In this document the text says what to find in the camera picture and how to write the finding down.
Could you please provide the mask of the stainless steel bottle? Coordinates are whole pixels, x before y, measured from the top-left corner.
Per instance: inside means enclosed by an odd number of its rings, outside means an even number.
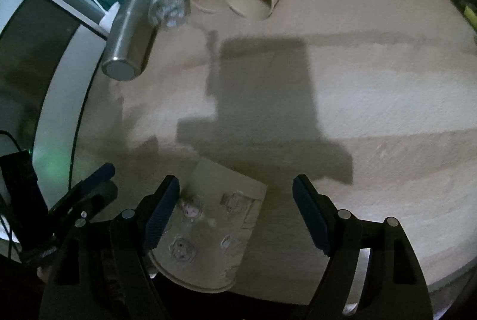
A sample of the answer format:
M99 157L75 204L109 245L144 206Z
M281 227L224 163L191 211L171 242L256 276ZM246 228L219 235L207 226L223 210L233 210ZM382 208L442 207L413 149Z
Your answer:
M114 19L101 59L102 72L117 81L131 81L145 68L155 29L150 25L150 0L127 0Z

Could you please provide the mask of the clear plastic bottle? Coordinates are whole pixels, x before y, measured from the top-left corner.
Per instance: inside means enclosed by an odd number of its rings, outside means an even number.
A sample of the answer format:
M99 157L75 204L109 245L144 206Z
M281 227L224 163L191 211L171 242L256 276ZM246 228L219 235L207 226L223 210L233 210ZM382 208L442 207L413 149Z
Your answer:
M153 28L166 30L181 25L189 13L189 0L150 0L148 19Z

